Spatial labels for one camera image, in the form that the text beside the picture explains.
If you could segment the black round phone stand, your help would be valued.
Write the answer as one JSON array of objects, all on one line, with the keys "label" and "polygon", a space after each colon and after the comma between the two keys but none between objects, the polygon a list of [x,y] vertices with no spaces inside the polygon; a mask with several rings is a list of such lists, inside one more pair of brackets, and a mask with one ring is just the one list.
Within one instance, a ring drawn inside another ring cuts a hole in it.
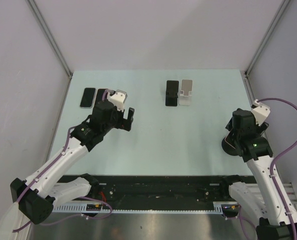
[{"label": "black round phone stand", "polygon": [[225,139],[221,141],[223,151],[230,156],[238,156],[236,149],[226,142]]}]

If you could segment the pink case phone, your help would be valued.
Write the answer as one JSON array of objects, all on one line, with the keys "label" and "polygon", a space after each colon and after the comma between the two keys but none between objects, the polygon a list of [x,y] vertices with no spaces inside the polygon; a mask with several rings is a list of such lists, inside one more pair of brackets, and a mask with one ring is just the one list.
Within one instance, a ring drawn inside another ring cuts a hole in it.
[{"label": "pink case phone", "polygon": [[95,108],[105,108],[107,105],[107,97],[109,94],[109,90],[107,88],[99,88],[96,92],[94,109]]}]

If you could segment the blue phone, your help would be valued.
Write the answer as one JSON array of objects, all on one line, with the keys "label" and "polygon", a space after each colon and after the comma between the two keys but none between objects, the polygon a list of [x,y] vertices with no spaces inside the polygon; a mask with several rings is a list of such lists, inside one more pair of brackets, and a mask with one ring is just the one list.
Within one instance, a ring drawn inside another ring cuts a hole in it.
[{"label": "blue phone", "polygon": [[95,98],[96,88],[87,87],[83,91],[83,95],[80,101],[80,107],[89,109],[93,106],[94,98]]}]

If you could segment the white phone stand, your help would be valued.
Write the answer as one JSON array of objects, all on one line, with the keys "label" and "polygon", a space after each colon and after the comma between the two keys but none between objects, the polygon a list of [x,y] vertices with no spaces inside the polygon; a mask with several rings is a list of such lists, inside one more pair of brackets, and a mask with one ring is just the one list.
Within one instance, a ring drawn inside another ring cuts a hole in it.
[{"label": "white phone stand", "polygon": [[178,103],[181,106],[190,106],[192,103],[193,81],[183,79],[181,81]]}]

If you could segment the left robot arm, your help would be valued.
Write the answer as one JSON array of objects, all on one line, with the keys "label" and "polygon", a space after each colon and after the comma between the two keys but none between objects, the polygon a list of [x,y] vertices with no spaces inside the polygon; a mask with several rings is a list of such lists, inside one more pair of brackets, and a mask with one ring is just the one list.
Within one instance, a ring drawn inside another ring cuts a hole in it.
[{"label": "left robot arm", "polygon": [[15,178],[10,190],[19,211],[35,225],[45,221],[58,203],[51,190],[69,168],[101,143],[112,129],[131,130],[135,110],[130,107],[127,118],[124,112],[121,106],[107,99],[99,101],[84,121],[68,129],[59,153],[26,179]]}]

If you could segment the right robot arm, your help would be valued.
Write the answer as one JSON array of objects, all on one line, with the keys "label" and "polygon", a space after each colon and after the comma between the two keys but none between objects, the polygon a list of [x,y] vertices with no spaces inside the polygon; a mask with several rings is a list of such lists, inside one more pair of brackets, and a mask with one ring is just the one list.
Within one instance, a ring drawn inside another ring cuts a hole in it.
[{"label": "right robot arm", "polygon": [[250,217],[259,240],[297,240],[297,210],[274,164],[273,151],[262,136],[266,116],[238,108],[227,126],[236,153],[252,172],[261,199],[246,183],[226,183],[219,188],[225,201],[234,199]]}]

